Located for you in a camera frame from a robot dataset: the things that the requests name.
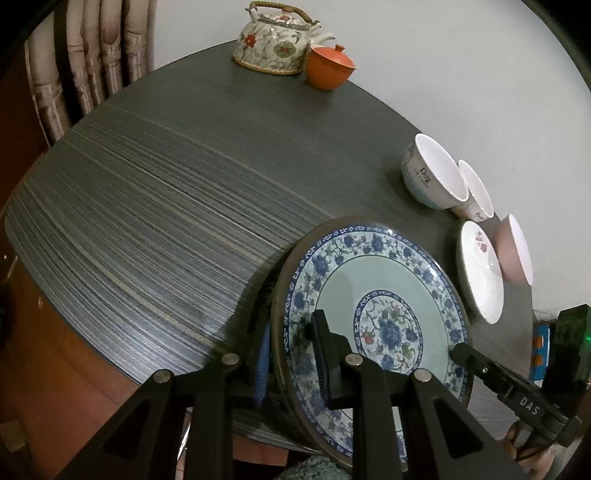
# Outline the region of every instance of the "teapot spout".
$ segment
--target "teapot spout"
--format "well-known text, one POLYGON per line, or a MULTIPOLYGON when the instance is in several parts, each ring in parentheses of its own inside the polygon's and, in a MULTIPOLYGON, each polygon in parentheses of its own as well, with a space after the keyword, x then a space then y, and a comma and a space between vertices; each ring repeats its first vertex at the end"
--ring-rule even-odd
POLYGON ((328 40, 335 40, 335 36, 332 33, 328 32, 318 33, 310 39, 310 45, 321 45, 328 40))

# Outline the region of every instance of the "white bowl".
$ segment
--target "white bowl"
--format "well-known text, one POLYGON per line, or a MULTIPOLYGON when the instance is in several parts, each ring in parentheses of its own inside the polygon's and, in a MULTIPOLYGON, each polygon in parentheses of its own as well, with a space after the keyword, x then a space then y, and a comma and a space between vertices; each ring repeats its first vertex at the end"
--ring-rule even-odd
POLYGON ((493 238, 503 276, 511 283, 532 285, 534 271, 530 249, 516 218, 509 214, 499 225, 493 238))
POLYGON ((435 210, 452 208, 468 199, 460 169, 445 149, 431 137, 417 134, 402 159, 408 191, 435 210))
POLYGON ((460 218, 472 220, 472 222, 483 222, 492 218, 495 214, 495 209, 492 206, 491 197, 488 195, 480 177, 463 160, 460 160, 457 166, 460 169, 470 195, 468 195, 468 199, 465 202, 453 208, 453 213, 460 218))
POLYGON ((462 225, 456 262, 469 307, 479 318, 496 323, 505 301, 503 276, 491 241, 474 222, 462 225))

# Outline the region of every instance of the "green cloth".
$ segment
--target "green cloth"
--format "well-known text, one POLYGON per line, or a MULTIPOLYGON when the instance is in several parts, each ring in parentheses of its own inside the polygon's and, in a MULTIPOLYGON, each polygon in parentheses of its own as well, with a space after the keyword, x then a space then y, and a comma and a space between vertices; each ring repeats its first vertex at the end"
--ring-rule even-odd
POLYGON ((351 480, 350 475, 325 456, 313 455, 287 469, 275 480, 351 480))

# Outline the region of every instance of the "teapot lid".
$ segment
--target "teapot lid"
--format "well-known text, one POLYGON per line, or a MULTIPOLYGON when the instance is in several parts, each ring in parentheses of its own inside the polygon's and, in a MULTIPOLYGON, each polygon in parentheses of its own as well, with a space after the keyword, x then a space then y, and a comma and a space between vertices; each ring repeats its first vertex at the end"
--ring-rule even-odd
POLYGON ((287 27, 293 30, 308 31, 310 23, 307 23, 301 16, 296 14, 290 7, 285 7, 278 14, 260 14, 259 20, 271 25, 287 27))
POLYGON ((343 67, 356 69, 357 65, 355 65, 355 63, 353 63, 353 60, 351 60, 345 53, 343 53, 344 49, 345 47, 339 44, 336 44, 334 48, 312 45, 312 50, 314 50, 318 55, 321 55, 328 60, 338 63, 343 67))

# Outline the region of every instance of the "plate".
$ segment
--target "plate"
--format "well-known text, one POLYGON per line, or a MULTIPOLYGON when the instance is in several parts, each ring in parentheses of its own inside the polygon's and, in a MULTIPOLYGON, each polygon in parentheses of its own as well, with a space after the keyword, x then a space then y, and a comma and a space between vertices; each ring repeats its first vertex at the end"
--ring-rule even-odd
POLYGON ((470 308, 488 323, 501 318, 505 294, 495 249, 478 224, 465 222, 457 240, 457 269, 470 308))
MULTIPOLYGON (((323 309, 330 330, 384 369, 429 369, 467 403, 472 376, 449 358, 467 342, 466 315, 447 275, 408 238, 372 220, 331 220, 305 236, 281 271, 271 319, 275 371, 287 404, 318 447, 351 465, 352 412, 320 396, 306 325, 323 309)), ((397 409, 401 459, 406 457, 397 409)))

